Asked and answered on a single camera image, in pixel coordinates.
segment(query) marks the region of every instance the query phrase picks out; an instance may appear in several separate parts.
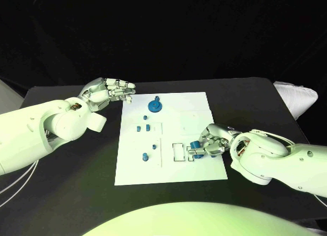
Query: white paper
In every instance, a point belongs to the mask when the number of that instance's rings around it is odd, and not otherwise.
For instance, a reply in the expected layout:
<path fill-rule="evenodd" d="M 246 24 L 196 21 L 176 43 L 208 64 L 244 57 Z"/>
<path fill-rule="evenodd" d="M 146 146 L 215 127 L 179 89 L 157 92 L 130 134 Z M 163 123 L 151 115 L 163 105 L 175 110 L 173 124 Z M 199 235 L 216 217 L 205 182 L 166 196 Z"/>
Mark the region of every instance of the white paper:
<path fill-rule="evenodd" d="M 163 108 L 153 113 L 147 105 L 156 96 Z M 228 179 L 221 156 L 193 159 L 187 154 L 190 142 L 213 123 L 206 93 L 134 94 L 131 97 L 133 103 L 123 104 L 115 185 Z M 177 144 L 177 161 L 173 144 Z M 143 153 L 147 153 L 147 161 L 143 161 Z"/>

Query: black table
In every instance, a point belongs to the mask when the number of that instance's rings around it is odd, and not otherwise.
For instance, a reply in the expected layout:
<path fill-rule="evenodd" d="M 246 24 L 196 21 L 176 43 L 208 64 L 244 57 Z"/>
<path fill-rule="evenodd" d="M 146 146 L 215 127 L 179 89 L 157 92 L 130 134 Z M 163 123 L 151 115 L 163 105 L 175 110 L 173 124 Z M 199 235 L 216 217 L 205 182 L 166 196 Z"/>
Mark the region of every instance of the black table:
<path fill-rule="evenodd" d="M 78 95 L 82 86 L 35 87 L 22 107 Z M 261 129 L 297 143 L 306 136 L 271 82 L 264 78 L 139 83 L 137 93 L 205 91 L 216 123 L 242 132 Z M 172 202 L 218 202 L 244 206 L 288 220 L 327 218 L 314 196 L 275 179 L 267 186 L 251 183 L 231 168 L 228 180 L 114 186 L 121 102 L 98 113 L 107 117 L 103 132 L 87 130 L 39 161 L 35 174 L 8 205 L 0 208 L 0 235 L 81 235 L 118 215 Z M 0 189 L 25 172 L 0 176 Z M 0 195 L 0 203 L 18 187 Z"/>

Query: cable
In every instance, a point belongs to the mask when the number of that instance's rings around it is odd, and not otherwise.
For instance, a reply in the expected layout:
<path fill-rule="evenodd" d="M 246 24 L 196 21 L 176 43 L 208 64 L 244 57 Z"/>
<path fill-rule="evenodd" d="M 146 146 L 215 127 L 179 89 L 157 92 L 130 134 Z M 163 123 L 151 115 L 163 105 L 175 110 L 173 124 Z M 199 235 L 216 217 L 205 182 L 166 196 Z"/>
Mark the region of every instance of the cable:
<path fill-rule="evenodd" d="M 0 191 L 0 193 L 3 193 L 19 182 L 19 180 L 26 176 L 26 174 L 29 173 L 32 167 L 35 166 L 35 163 L 36 163 L 36 161 L 33 162 L 29 170 L 23 173 L 23 175 L 19 177 L 19 179 Z"/>
<path fill-rule="evenodd" d="M 9 200 L 16 196 L 16 194 L 18 194 L 19 191 L 22 190 L 22 188 L 23 188 L 23 186 L 26 185 L 26 183 L 28 183 L 28 181 L 29 181 L 29 179 L 31 179 L 31 176 L 32 176 L 32 174 L 33 174 L 33 172 L 35 172 L 36 166 L 38 166 L 38 161 L 36 161 L 33 170 L 32 170 L 32 172 L 31 172 L 31 175 L 29 175 L 29 177 L 28 177 L 28 179 L 26 179 L 26 181 L 25 181 L 22 187 L 18 189 L 16 193 L 15 193 L 15 194 L 10 196 L 10 198 L 5 201 L 5 203 L 0 205 L 0 207 L 9 202 Z"/>
<path fill-rule="evenodd" d="M 317 195 L 314 195 L 316 198 L 318 199 L 318 201 L 323 203 L 323 205 L 327 207 L 327 204 L 320 200 L 320 198 L 317 197 Z"/>

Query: blue object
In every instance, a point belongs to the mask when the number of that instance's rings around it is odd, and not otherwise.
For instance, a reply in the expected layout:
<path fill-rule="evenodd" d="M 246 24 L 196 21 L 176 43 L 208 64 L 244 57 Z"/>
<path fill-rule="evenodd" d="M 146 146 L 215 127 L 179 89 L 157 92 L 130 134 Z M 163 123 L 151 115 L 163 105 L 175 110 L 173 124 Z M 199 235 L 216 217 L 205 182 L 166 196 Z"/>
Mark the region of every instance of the blue object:
<path fill-rule="evenodd" d="M 199 143 L 199 141 L 193 141 L 193 142 L 190 143 L 190 149 L 195 149 L 195 148 L 200 148 L 200 143 Z M 202 154 L 193 155 L 193 157 L 195 157 L 195 159 L 200 159 L 200 158 L 203 157 L 203 155 L 202 155 Z"/>
<path fill-rule="evenodd" d="M 162 103 L 159 96 L 154 97 L 154 100 L 149 103 L 147 108 L 154 113 L 162 110 Z"/>
<path fill-rule="evenodd" d="M 143 154 L 143 160 L 144 160 L 144 161 L 149 160 L 147 153 Z"/>

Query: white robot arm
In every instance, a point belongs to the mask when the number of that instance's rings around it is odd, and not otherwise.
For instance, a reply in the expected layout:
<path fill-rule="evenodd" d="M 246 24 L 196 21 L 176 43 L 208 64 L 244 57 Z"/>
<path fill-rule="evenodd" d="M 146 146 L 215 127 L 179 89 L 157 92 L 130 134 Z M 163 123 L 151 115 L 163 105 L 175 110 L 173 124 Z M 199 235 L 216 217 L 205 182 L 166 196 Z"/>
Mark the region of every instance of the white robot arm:
<path fill-rule="evenodd" d="M 231 152 L 231 167 L 257 184 L 272 178 L 298 191 L 327 197 L 327 147 L 295 144 L 287 138 L 259 130 L 241 133 L 211 124 L 200 135 L 202 148 L 190 154 L 221 155 Z"/>
<path fill-rule="evenodd" d="M 110 101 L 131 103 L 136 85 L 98 78 L 78 97 L 55 100 L 0 115 L 0 175 L 23 168 L 67 142 L 78 139 L 87 128 L 100 132 L 107 118 L 95 111 Z"/>

